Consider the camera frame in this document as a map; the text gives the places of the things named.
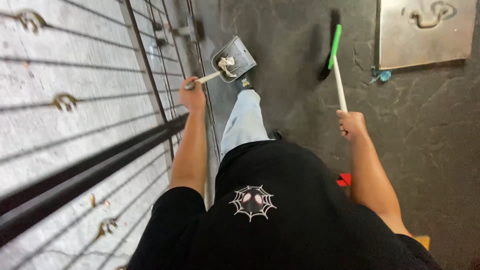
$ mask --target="leg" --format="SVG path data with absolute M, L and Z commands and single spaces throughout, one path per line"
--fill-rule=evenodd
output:
M 237 96 L 220 144 L 221 155 L 233 148 L 256 141 L 269 140 L 260 110 L 260 96 L 253 89 L 243 90 Z

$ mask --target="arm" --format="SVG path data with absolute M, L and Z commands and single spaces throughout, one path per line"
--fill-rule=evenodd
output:
M 186 79 L 180 88 L 180 102 L 187 107 L 190 114 L 172 164 L 169 189 L 186 186 L 204 197 L 207 170 L 205 95 L 199 82 L 195 83 L 193 90 L 185 90 L 185 85 L 196 79 L 197 77 Z
M 403 225 L 395 191 L 368 135 L 363 114 L 337 110 L 337 115 L 352 154 L 350 197 L 374 211 L 394 233 L 410 235 Z

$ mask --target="black t-shirt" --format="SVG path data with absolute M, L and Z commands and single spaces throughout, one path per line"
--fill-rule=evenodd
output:
M 227 153 L 206 211 L 200 194 L 168 190 L 128 269 L 435 269 L 414 239 L 394 234 L 345 196 L 312 152 L 284 141 Z

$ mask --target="metal panel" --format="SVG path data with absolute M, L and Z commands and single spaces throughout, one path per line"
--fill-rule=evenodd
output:
M 381 0 L 379 68 L 465 59 L 476 0 Z

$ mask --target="shoe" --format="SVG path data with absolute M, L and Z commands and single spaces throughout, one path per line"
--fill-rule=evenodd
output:
M 252 81 L 247 73 L 244 73 L 242 76 L 238 77 L 235 80 L 235 85 L 237 86 L 239 93 L 242 90 L 253 89 Z

